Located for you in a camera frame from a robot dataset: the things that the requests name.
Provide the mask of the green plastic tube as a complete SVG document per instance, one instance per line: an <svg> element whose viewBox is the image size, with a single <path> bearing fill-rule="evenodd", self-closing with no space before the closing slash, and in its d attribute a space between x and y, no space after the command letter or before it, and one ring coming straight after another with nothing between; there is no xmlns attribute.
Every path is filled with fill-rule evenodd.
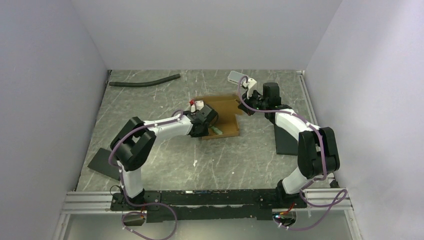
<svg viewBox="0 0 424 240"><path fill-rule="evenodd" d="M223 132L219 129L219 128L217 128L217 127L215 127L215 126L211 126L210 127L210 129L216 134L216 135L222 135L223 134Z"/></svg>

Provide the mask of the brown cardboard box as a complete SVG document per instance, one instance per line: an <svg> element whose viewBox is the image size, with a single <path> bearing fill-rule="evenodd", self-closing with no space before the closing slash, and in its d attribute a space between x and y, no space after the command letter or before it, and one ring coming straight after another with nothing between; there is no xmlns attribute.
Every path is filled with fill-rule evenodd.
<svg viewBox="0 0 424 240"><path fill-rule="evenodd" d="M238 137L240 135L240 128L236 115L242 115L243 111L238 108L240 103L239 97L236 94L197 96L193 99L203 100L204 105L210 105L217 111L218 120L214 119L212 124L223 132L222 135L216 135L211 128L209 128L209 135L201 137L202 140Z"/></svg>

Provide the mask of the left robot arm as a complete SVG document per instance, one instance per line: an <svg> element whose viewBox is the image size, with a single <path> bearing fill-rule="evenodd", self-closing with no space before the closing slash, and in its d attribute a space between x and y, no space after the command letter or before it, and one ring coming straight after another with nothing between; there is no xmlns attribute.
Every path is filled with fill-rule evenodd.
<svg viewBox="0 0 424 240"><path fill-rule="evenodd" d="M206 137L218 118L218 112L208 104L194 111L176 110L171 117L159 120L131 118L111 142L108 157L108 163L118 169L124 204L137 210L144 203L142 166L154 143L179 136Z"/></svg>

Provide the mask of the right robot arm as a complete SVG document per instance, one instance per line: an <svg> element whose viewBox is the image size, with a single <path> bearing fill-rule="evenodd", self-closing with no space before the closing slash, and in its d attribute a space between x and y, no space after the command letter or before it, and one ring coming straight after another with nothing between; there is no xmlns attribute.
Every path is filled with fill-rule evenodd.
<svg viewBox="0 0 424 240"><path fill-rule="evenodd" d="M248 115L263 113L276 127L283 129L297 143L297 167L282 179L275 194L276 203L287 208L295 201L295 194L308 184L323 181L340 168L335 133L330 127L320 127L282 104L279 85L266 82L263 92L257 91L257 82L243 76L238 83L239 109Z"/></svg>

